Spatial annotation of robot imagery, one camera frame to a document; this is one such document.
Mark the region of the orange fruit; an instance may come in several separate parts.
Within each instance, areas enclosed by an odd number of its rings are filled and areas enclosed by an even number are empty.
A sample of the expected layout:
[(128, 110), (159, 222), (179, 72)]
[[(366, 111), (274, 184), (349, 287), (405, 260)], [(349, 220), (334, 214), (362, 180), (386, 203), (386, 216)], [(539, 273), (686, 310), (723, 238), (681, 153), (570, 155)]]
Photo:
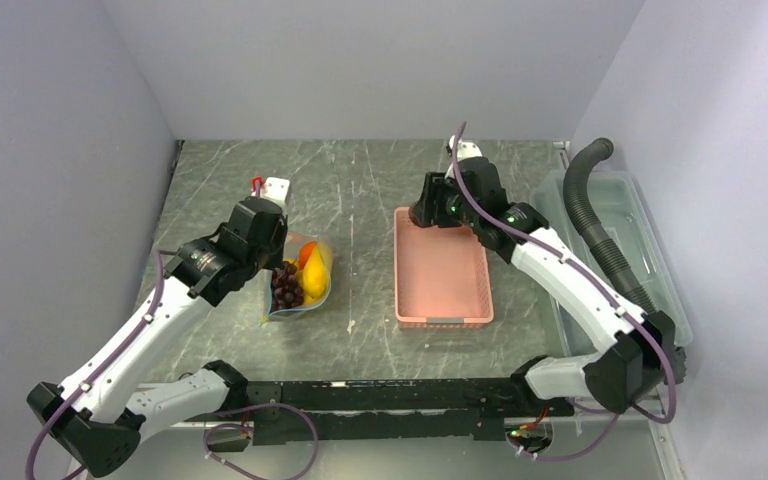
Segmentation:
[(310, 256), (312, 255), (314, 249), (318, 246), (317, 241), (310, 241), (305, 243), (298, 252), (297, 260), (298, 260), (298, 266), (303, 268), (306, 263), (308, 262)]

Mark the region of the dark red grape bunch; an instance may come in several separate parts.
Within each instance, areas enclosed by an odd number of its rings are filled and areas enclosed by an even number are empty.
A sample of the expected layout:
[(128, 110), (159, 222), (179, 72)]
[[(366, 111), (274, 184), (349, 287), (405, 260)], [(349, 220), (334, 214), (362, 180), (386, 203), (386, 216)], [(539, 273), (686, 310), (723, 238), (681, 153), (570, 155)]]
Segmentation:
[(272, 312), (294, 309), (303, 305), (304, 290), (297, 278), (298, 273), (297, 263), (287, 260), (272, 270), (270, 281)]

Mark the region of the pink perforated plastic basket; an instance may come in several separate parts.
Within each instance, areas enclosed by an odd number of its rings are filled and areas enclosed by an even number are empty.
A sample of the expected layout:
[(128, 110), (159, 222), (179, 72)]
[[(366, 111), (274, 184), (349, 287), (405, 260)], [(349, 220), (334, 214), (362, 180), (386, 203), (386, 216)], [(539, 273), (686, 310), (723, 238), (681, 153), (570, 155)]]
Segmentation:
[(486, 251), (467, 227), (420, 228), (394, 211), (395, 315), (402, 328), (482, 328), (494, 319)]

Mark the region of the clear zip bag blue zipper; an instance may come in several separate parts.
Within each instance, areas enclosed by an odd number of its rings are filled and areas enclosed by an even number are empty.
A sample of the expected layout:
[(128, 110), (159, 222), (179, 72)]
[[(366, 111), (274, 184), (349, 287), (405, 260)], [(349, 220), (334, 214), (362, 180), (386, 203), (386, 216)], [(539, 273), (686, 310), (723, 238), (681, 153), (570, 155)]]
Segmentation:
[(261, 273), (262, 322), (290, 319), (322, 306), (333, 285), (333, 261), (331, 246), (322, 236), (290, 232), (278, 266)]

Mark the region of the yellow mango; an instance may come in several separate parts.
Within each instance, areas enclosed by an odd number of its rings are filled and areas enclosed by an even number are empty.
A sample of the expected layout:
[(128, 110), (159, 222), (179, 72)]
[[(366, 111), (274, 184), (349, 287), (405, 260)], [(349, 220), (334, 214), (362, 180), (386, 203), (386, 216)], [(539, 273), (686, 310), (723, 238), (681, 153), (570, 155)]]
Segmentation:
[(304, 290), (304, 304), (320, 301), (330, 286), (330, 269), (333, 265), (333, 255), (330, 249), (318, 246), (314, 249), (306, 265), (299, 267), (297, 278)]

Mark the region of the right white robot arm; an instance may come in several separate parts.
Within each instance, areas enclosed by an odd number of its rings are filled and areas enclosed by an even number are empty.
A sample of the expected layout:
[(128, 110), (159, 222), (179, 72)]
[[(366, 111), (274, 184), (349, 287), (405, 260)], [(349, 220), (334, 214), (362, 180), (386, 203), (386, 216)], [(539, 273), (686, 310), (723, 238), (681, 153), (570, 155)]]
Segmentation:
[(667, 350), (675, 325), (616, 291), (567, 247), (532, 205), (508, 200), (497, 167), (485, 157), (428, 172), (405, 214), (418, 229), (461, 231), (535, 280), (578, 323), (594, 346), (586, 355), (536, 357), (515, 373), (517, 411), (534, 415), (556, 398), (591, 398), (622, 414), (656, 384), (674, 377)]

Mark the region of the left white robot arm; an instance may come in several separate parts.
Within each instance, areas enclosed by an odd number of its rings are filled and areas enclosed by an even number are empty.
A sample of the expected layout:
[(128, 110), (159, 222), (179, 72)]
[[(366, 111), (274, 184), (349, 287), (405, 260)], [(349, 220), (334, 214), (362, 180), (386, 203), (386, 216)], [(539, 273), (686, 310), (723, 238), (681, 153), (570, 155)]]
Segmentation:
[(41, 434), (68, 451), (81, 471), (101, 478), (171, 425), (212, 412), (224, 420), (239, 417), (248, 381), (222, 360), (154, 392), (138, 387), (164, 352), (228, 294), (280, 264), (287, 233), (286, 200), (250, 195), (213, 233), (159, 262), (151, 296), (120, 330), (74, 373), (28, 394)]

